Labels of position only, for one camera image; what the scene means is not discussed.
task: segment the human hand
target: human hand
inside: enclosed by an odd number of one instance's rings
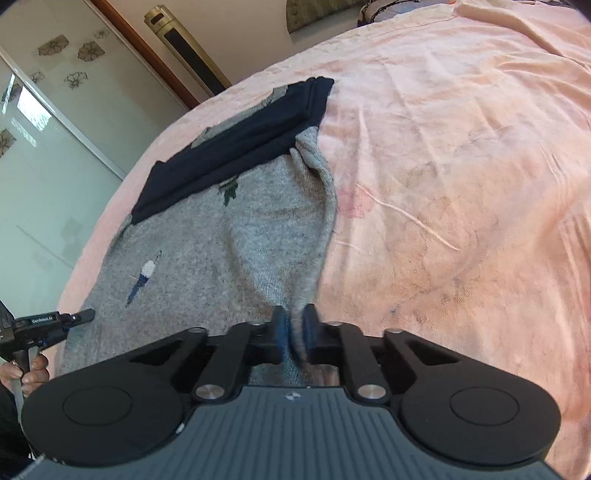
[[[11,362],[6,362],[0,367],[0,381],[2,385],[12,391],[12,380],[22,377],[22,394],[24,397],[28,397],[34,390],[49,380],[48,364],[45,355],[37,355],[31,363],[31,371],[23,377],[20,368]]]

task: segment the logo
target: logo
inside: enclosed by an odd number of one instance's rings
[[[298,392],[291,392],[288,393],[285,397],[289,401],[297,401],[301,398],[301,395]]]
[[[52,317],[41,317],[40,319],[33,319],[33,320],[31,320],[31,323],[50,322],[52,320],[53,320]]]

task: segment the frosted glass door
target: frosted glass door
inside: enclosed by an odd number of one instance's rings
[[[0,46],[125,174],[187,111],[83,0],[19,0]]]
[[[0,60],[0,300],[53,311],[121,181]]]

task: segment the pink blanket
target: pink blanket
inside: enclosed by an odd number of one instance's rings
[[[350,31],[240,82],[162,133],[109,202],[62,295],[75,311],[150,168],[312,75],[335,79],[319,144],[337,225],[317,305],[528,378],[563,423],[548,462],[591,471],[591,24],[461,0]]]

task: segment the embroidered bird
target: embroidered bird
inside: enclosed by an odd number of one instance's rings
[[[127,297],[127,304],[125,305],[125,307],[128,307],[131,304],[131,302],[134,301],[134,298],[138,294],[138,292],[142,288],[144,288],[144,286],[146,285],[146,283],[148,282],[148,280],[150,279],[150,277],[154,273],[154,270],[156,269],[156,262],[160,258],[160,255],[162,255],[162,251],[158,252],[158,255],[156,255],[156,258],[154,260],[148,260],[144,264],[144,266],[142,267],[142,270],[139,274],[139,277],[138,277],[137,281],[135,282],[134,287],[131,289],[131,293],[129,294],[129,297]]]

